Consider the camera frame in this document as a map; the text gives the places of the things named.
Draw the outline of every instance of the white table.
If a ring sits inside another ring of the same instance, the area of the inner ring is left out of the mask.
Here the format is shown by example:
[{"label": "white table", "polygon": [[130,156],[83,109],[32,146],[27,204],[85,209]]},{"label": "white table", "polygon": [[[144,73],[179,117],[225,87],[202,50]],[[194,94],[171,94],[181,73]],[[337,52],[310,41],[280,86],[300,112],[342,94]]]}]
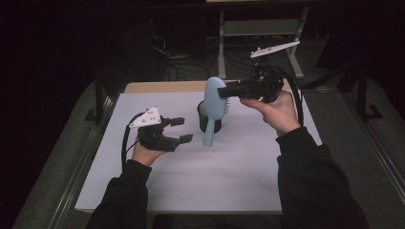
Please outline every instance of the white table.
[{"label": "white table", "polygon": [[[110,179],[121,173],[120,147],[125,126],[134,115],[157,106],[163,117],[185,118],[184,125],[165,128],[165,135],[194,137],[153,164],[147,182],[150,213],[280,214],[276,160],[280,150],[274,140],[275,131],[257,111],[233,97],[213,147],[205,148],[197,114],[202,100],[203,92],[122,94],[75,209],[93,212],[99,205]],[[303,107],[305,125],[321,144],[305,101]],[[136,134],[136,129],[131,131],[128,146]]]}]

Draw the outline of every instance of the floor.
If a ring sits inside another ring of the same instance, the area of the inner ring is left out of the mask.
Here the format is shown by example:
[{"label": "floor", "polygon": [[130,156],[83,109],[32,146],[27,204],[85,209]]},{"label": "floor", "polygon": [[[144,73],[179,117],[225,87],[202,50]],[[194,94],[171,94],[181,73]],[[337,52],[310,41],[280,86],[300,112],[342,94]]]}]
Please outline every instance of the floor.
[{"label": "floor", "polygon": [[[286,41],[288,38],[285,37],[229,40],[229,45],[225,47],[227,78],[254,74],[248,54],[255,48],[246,44],[261,45],[265,42],[262,45],[273,46]],[[211,42],[215,50],[215,40]],[[328,72],[316,67],[325,42],[326,38],[319,37],[302,39],[296,53],[305,74],[299,80],[301,86]],[[216,75],[216,53],[211,51],[207,51],[204,59],[171,59],[163,80],[205,80],[209,75]],[[275,53],[271,60],[291,73],[284,52]],[[352,193],[363,207],[371,228],[405,228],[404,186],[401,177],[397,176],[405,174],[405,156],[402,154],[405,151],[405,122],[390,105],[383,90],[370,79],[368,104],[375,105],[383,118],[362,122],[354,111],[356,89],[349,94],[339,93],[336,90],[339,79],[337,76],[315,90],[304,92],[318,132],[347,173]],[[75,201],[108,121],[105,118],[95,125],[93,120],[86,120],[89,110],[95,108],[94,94],[94,85],[89,85],[77,101],[13,228],[85,227],[90,215],[77,212]],[[105,107],[108,116],[114,102],[107,101]]]}]

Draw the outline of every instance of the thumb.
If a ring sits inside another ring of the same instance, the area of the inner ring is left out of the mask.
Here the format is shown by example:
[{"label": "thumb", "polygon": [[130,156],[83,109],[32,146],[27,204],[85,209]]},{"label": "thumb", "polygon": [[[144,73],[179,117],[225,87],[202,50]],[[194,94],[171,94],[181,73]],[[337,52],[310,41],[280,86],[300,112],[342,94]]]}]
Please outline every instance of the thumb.
[{"label": "thumb", "polygon": [[257,99],[253,98],[241,98],[240,99],[241,103],[244,104],[245,106],[249,108],[256,109],[259,111],[262,115],[269,114],[272,112],[273,108],[271,106],[268,106],[268,104],[261,102]]}]

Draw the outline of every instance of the human hand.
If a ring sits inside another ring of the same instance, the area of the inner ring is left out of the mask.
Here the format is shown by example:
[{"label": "human hand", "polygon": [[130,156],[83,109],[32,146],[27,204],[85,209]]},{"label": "human hand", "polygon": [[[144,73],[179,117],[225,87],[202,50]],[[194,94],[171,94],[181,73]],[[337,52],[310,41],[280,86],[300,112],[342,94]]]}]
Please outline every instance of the human hand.
[{"label": "human hand", "polygon": [[292,94],[284,90],[280,91],[279,96],[272,103],[264,103],[252,98],[241,98],[241,103],[259,111],[263,115],[263,121],[274,128],[278,136],[301,126],[295,113]]},{"label": "human hand", "polygon": [[148,150],[141,146],[138,138],[136,139],[136,144],[134,146],[134,152],[132,154],[132,159],[146,166],[151,166],[155,160],[165,154],[165,151],[154,151]]}]

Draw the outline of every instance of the black sleeve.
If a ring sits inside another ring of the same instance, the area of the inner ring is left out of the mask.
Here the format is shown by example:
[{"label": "black sleeve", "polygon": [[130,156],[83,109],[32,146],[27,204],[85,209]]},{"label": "black sleeve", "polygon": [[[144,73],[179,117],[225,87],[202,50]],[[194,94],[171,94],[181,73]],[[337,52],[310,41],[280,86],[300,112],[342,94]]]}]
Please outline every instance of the black sleeve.
[{"label": "black sleeve", "polygon": [[86,228],[146,228],[148,190],[152,168],[128,160],[120,177],[112,178]]},{"label": "black sleeve", "polygon": [[317,146],[306,127],[276,140],[281,149],[278,183],[286,228],[369,228],[327,145]]}]

